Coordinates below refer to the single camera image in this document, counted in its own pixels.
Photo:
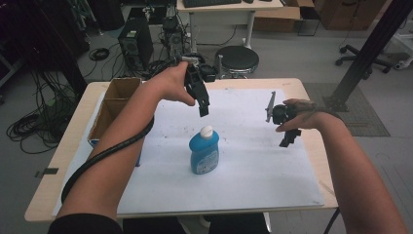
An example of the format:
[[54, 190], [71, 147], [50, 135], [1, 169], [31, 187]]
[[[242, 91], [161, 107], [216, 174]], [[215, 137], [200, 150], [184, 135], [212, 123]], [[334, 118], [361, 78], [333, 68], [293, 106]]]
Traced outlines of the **black computer tower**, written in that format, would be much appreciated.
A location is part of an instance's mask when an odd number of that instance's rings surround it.
[[148, 68], [154, 48], [145, 18], [128, 19], [118, 41], [130, 70], [144, 71]]

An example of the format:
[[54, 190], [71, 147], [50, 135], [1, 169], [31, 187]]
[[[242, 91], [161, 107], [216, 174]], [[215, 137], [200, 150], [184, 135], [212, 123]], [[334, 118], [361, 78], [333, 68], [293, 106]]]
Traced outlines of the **black keyboard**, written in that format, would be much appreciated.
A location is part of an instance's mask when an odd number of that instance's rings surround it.
[[185, 8], [241, 4], [243, 0], [182, 0]]

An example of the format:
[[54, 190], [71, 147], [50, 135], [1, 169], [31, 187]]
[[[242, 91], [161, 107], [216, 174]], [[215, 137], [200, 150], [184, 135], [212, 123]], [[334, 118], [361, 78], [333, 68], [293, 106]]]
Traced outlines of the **black round stool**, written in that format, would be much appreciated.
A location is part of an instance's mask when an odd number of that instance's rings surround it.
[[227, 46], [215, 53], [215, 61], [221, 64], [223, 76], [245, 78], [258, 67], [259, 56], [244, 46]]

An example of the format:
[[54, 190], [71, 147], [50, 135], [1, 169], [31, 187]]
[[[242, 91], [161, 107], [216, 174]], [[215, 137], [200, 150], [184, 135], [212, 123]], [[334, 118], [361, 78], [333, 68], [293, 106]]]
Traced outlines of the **person's dark clothing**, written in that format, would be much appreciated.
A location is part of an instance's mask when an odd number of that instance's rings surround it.
[[263, 214], [125, 218], [122, 223], [98, 214], [57, 218], [47, 234], [270, 234]]

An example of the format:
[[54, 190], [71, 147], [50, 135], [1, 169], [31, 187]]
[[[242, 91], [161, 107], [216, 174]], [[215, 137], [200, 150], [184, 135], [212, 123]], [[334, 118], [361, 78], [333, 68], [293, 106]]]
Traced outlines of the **wooden cabinet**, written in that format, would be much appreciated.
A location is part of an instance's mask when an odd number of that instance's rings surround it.
[[392, 0], [314, 0], [327, 30], [363, 31], [384, 14]]

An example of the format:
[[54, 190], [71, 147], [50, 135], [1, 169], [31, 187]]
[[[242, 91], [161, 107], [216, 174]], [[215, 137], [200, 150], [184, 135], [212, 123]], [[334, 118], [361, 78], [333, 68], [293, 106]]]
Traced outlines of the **white desk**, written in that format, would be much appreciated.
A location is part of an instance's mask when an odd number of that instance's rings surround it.
[[245, 25], [244, 46], [250, 49], [255, 13], [257, 11], [279, 10], [282, 7], [283, 4], [280, 0], [268, 2], [254, 0], [252, 3], [242, 1], [237, 4], [197, 8], [186, 8], [184, 0], [177, 0], [176, 3], [176, 9], [179, 13], [187, 13], [189, 15], [190, 48], [193, 53], [197, 52], [196, 27], [201, 25]]

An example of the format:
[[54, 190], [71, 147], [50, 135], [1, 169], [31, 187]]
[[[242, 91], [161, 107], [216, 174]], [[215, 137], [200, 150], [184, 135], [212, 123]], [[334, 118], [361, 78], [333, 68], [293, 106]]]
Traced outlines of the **person's right hand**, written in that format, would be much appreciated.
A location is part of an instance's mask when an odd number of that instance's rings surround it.
[[278, 133], [293, 129], [316, 129], [320, 120], [320, 112], [313, 110], [314, 102], [305, 99], [290, 98], [282, 102], [298, 109], [296, 116], [279, 125], [276, 128]]

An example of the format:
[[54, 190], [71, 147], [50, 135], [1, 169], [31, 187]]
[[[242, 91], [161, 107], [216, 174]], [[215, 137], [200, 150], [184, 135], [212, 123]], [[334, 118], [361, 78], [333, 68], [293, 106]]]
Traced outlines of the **black metal post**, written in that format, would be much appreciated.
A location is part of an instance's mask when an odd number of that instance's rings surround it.
[[343, 111], [346, 108], [346, 101], [349, 99], [350, 94], [412, 10], [413, 0], [392, 1], [337, 88], [331, 96], [323, 99], [324, 105], [328, 109]]

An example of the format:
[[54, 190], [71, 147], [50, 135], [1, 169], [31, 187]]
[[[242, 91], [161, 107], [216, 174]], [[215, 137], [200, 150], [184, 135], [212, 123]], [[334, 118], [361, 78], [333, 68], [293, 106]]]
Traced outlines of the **grey floor mat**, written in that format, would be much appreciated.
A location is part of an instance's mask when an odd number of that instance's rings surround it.
[[[324, 106], [323, 99], [332, 95], [334, 83], [304, 83], [310, 100]], [[335, 110], [354, 137], [389, 137], [390, 133], [370, 105], [360, 88], [355, 88], [343, 111]]]

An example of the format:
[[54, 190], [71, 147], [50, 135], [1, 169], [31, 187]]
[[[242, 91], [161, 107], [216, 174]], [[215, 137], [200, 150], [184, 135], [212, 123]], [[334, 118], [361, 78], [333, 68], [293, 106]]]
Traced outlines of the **dark curtain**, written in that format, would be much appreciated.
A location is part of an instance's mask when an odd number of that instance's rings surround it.
[[67, 0], [0, 0], [0, 32], [12, 37], [35, 71], [60, 71], [76, 95], [84, 93], [77, 59], [90, 47]]

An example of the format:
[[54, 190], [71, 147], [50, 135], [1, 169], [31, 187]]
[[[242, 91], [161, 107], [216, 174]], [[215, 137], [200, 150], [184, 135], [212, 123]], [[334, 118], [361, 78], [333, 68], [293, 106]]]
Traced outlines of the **black tape strip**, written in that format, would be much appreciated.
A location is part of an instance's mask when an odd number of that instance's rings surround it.
[[58, 168], [45, 168], [43, 171], [38, 171], [35, 174], [35, 177], [43, 178], [43, 176], [46, 176], [46, 175], [56, 175], [57, 172], [58, 172]]

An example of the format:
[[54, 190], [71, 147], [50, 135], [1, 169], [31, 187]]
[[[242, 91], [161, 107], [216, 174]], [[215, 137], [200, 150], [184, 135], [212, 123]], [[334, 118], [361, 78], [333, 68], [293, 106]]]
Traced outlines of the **large brown cardboard box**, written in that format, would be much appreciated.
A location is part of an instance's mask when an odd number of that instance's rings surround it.
[[257, 11], [253, 30], [267, 32], [291, 32], [297, 22], [318, 20], [313, 0], [280, 0], [282, 7]]

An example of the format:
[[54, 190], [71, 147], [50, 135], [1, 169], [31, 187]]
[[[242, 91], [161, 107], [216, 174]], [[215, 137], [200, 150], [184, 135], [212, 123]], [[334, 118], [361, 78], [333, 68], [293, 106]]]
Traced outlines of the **person's left hand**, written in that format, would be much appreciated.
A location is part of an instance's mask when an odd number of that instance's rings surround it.
[[184, 88], [184, 79], [188, 63], [180, 62], [177, 66], [169, 67], [146, 82], [149, 94], [157, 101], [161, 99], [180, 101], [188, 106], [195, 105], [195, 99]]

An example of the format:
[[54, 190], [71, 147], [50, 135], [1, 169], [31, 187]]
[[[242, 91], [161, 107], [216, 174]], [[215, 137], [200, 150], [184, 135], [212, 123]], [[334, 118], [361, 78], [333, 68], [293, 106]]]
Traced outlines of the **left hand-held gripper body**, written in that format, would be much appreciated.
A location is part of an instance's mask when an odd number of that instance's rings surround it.
[[222, 78], [222, 55], [214, 59], [214, 64], [209, 65], [201, 54], [192, 53], [177, 55], [176, 61], [187, 61], [184, 85], [188, 94], [196, 101], [209, 101], [205, 83], [214, 82]]

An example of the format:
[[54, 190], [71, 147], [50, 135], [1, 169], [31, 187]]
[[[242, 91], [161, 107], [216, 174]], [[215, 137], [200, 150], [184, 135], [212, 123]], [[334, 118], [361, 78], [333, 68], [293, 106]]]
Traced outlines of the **blue bottle with white cap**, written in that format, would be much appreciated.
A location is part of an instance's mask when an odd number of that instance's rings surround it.
[[219, 162], [219, 135], [212, 126], [205, 126], [189, 141], [191, 170], [195, 175], [213, 171]]

